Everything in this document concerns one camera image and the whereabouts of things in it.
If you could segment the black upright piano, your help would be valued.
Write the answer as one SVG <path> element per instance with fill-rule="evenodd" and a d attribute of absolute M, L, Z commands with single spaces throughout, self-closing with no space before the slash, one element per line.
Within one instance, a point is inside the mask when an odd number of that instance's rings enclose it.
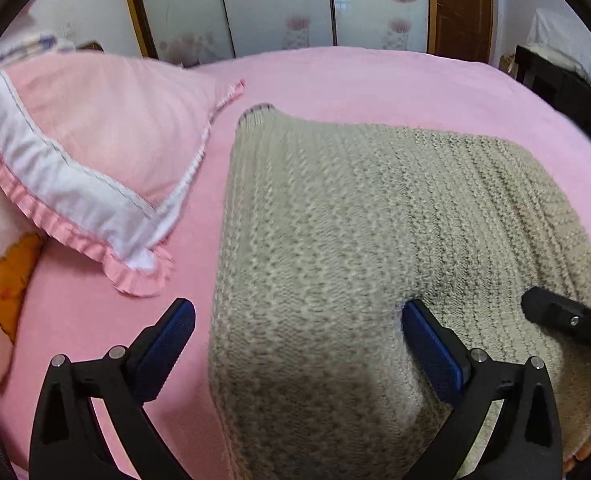
<path fill-rule="evenodd" d="M 591 139 L 591 87 L 577 73 L 517 47 L 517 81 L 571 119 Z"/>

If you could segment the floral sliding wardrobe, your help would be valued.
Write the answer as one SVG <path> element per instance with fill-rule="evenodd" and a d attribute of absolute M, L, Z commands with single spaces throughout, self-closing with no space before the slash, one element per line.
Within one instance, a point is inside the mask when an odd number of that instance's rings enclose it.
<path fill-rule="evenodd" d="M 140 50 L 192 67 L 268 51 L 425 52 L 430 0 L 128 0 Z"/>

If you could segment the beige knit sweater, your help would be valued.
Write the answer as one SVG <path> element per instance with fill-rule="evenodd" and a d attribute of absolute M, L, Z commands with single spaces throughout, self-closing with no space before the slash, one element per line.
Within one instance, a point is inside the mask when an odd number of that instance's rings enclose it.
<path fill-rule="evenodd" d="M 545 361 L 570 457 L 591 435 L 591 351 L 524 317 L 534 286 L 591 306 L 591 241 L 525 148 L 250 108 L 209 351 L 230 474 L 403 477 L 449 412 L 402 335 L 416 298 L 495 360 Z"/>

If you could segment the pink bed blanket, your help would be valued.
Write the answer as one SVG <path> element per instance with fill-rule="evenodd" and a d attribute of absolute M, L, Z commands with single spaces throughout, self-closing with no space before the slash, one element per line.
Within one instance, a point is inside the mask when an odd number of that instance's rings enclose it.
<path fill-rule="evenodd" d="M 197 479 L 224 479 L 224 443 L 207 385 L 210 314 L 230 149 L 240 115 L 259 103 L 317 122 L 367 122 L 497 136 L 527 148 L 555 178 L 591 238 L 591 141 L 528 88 L 496 68 L 428 54 L 360 48 L 270 52 L 206 67 L 243 81 L 244 94 L 216 117 L 188 207 L 168 239 L 175 272 L 161 294 L 120 294 L 98 264 L 46 245 L 26 292 L 10 371 L 0 386 L 0 430 L 26 466 L 33 416 L 50 359 L 100 358 L 128 344 L 178 297 L 197 327 L 147 413 Z"/>

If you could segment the pink ruffled pillow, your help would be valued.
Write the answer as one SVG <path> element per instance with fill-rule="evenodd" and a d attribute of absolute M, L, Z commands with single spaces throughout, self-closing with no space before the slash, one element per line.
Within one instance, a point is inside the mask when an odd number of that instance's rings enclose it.
<path fill-rule="evenodd" d="M 0 188 L 123 294 L 160 294 L 218 113 L 244 92 L 144 58 L 78 51 L 0 68 Z"/>

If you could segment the brown wooden door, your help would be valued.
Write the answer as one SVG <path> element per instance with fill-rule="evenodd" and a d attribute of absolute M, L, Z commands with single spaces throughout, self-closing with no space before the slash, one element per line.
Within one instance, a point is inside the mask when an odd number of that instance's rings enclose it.
<path fill-rule="evenodd" d="M 429 0 L 428 52 L 443 58 L 489 62 L 493 0 Z"/>

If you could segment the folded striped quilt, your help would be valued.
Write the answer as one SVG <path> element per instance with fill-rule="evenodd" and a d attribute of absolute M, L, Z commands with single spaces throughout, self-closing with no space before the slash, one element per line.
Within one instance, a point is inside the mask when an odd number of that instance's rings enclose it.
<path fill-rule="evenodd" d="M 75 45 L 54 32 L 36 32 L 0 41 L 0 68 L 49 52 L 74 51 Z"/>

